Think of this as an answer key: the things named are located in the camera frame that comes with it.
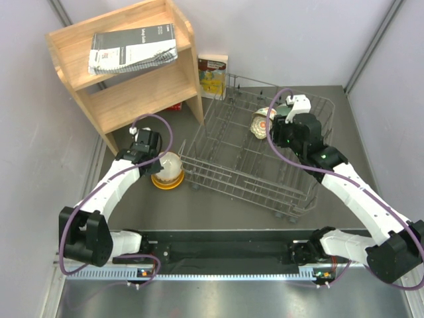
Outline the black-white striped bowl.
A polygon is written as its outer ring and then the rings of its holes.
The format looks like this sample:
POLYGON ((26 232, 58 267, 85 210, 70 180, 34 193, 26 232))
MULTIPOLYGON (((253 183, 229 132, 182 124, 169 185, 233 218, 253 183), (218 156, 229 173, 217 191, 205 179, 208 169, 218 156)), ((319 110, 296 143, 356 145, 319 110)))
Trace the black-white striped bowl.
POLYGON ((182 172, 182 161, 180 157, 173 153, 167 152, 160 159, 162 169, 156 174, 156 177, 164 183, 170 183, 176 180, 182 172))

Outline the yellow plastic bowl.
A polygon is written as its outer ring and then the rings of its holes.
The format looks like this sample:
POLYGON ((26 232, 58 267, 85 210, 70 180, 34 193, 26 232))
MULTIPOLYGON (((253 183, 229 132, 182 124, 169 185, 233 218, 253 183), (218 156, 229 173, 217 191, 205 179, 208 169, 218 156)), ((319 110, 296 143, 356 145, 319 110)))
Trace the yellow plastic bowl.
POLYGON ((183 182, 184 176, 185 176, 184 172, 181 172, 175 180, 172 180, 171 182, 163 182, 163 181, 159 180, 155 175, 152 175, 151 180, 152 180, 152 183, 158 189, 171 190, 171 189, 175 189, 176 187, 178 187, 183 182))

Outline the floral patterned ceramic bowl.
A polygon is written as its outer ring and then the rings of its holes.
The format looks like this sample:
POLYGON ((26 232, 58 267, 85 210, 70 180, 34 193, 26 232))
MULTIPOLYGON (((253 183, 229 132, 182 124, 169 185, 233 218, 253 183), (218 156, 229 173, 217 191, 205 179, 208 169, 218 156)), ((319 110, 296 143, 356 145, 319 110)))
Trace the floral patterned ceramic bowl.
POLYGON ((259 140, 266 138, 266 118, 255 117, 250 124, 250 132, 259 140))

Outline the grey wire dish rack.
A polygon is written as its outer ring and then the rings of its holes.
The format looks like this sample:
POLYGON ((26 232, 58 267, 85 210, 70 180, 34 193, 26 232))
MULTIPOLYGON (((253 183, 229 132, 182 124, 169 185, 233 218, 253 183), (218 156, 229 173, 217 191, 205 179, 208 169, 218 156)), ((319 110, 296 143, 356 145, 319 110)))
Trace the grey wire dish rack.
POLYGON ((252 114, 268 107, 280 89, 228 74, 225 98, 209 101, 204 124, 183 141, 178 154, 193 188, 225 193, 294 223, 315 208, 319 184, 250 132, 252 114))

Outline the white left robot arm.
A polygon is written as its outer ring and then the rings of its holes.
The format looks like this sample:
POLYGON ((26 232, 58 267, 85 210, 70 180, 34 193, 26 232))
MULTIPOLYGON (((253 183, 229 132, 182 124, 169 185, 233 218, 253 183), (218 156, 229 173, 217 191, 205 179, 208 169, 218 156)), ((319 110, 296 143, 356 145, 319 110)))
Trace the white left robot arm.
POLYGON ((112 232, 108 220, 125 192, 142 176, 160 172, 160 133, 140 129, 128 149, 120 150, 95 189, 75 207, 59 214, 60 252, 67 259, 97 267, 128 254, 135 262, 148 259, 150 247, 133 230, 112 232))

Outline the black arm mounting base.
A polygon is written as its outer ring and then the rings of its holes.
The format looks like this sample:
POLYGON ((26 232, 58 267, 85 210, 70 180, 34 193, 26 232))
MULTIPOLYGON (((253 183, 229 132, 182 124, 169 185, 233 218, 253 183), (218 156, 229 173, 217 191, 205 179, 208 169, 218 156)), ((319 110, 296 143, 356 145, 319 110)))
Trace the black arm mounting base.
POLYGON ((114 258, 115 264, 161 261, 165 275, 296 274, 306 264, 331 264, 312 254, 311 230, 157 230, 142 231, 136 258, 114 258))

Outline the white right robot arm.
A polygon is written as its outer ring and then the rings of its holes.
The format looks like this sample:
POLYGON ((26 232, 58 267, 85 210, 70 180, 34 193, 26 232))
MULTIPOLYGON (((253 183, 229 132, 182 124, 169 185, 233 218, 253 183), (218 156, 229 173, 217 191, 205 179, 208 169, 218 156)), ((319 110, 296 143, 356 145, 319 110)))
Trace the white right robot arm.
POLYGON ((306 171, 332 192, 365 226, 369 235, 352 235, 334 227, 316 230, 308 240, 317 262, 340 256, 364 265, 392 284, 423 263, 423 221, 410 221, 392 209, 356 173, 337 148, 323 140, 321 123, 311 113, 266 119, 271 149, 290 149, 298 161, 284 162, 306 171))

